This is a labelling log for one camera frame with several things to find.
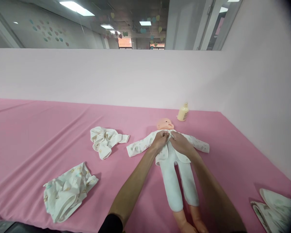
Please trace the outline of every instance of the baby lotion bottle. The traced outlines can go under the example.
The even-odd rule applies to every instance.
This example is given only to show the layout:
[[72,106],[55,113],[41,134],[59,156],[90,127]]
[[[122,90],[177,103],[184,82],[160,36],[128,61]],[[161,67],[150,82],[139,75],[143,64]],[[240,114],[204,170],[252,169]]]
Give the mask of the baby lotion bottle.
[[185,119],[187,118],[189,109],[188,109],[188,103],[186,102],[182,108],[180,108],[177,119],[179,121],[185,121]]

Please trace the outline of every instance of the human hand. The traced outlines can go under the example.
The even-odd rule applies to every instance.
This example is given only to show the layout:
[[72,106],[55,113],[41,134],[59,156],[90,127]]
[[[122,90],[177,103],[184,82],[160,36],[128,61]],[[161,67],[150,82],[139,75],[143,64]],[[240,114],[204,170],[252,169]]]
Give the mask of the human hand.
[[152,143],[152,145],[150,146],[150,148],[154,149],[155,152],[157,152],[157,154],[162,150],[162,148],[164,147],[164,145],[166,145],[167,141],[169,138],[169,132],[168,131],[159,131],[155,138],[154,141]]
[[169,141],[171,142],[174,149],[180,154],[184,154],[185,156],[189,157],[192,154],[197,153],[192,144],[189,143],[189,141],[182,134],[175,131],[172,131],[171,134],[173,137],[171,137]]

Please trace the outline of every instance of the ceiling light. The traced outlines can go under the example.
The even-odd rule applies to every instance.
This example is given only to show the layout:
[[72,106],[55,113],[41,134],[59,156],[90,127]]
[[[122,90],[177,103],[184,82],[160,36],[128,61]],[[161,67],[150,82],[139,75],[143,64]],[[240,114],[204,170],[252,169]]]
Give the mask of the ceiling light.
[[141,26],[151,26],[150,21],[139,21],[139,23],[141,24]]
[[101,25],[105,29],[114,29],[111,25]]
[[227,12],[227,11],[228,11],[228,8],[225,8],[225,7],[221,7],[221,9],[220,9],[220,13]]
[[[112,34],[115,34],[115,31],[110,31]],[[121,34],[119,31],[117,31],[118,34]]]
[[69,8],[70,10],[79,13],[80,15],[95,16],[93,13],[89,12],[88,10],[86,10],[85,8],[83,8],[82,6],[80,6],[79,4],[75,2],[59,2],[59,3]]

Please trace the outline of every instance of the doll face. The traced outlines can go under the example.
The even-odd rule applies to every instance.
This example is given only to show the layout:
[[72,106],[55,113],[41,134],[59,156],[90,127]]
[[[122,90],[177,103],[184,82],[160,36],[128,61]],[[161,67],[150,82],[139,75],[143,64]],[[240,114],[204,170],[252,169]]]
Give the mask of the doll face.
[[156,125],[158,130],[161,129],[174,129],[174,125],[171,123],[171,120],[168,118],[162,118]]

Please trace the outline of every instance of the pink table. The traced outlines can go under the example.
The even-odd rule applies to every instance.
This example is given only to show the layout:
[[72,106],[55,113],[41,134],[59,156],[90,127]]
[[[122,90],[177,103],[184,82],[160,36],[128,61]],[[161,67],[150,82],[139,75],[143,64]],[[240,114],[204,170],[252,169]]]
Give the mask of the pink table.
[[[201,153],[206,165],[236,206],[248,232],[264,232],[249,201],[262,200],[261,187],[291,197],[291,181],[221,113],[190,111],[185,122],[177,121],[176,115],[177,110],[170,109],[0,99],[0,220],[97,232],[142,157],[128,157],[125,147],[154,131],[159,118],[169,117],[177,131],[210,144],[210,153]],[[90,129],[95,126],[131,136],[102,161],[90,141]],[[99,182],[67,221],[54,224],[45,211],[42,186],[84,161]],[[195,180],[205,224],[216,232]],[[158,166],[151,168],[125,229],[127,233],[179,232]]]

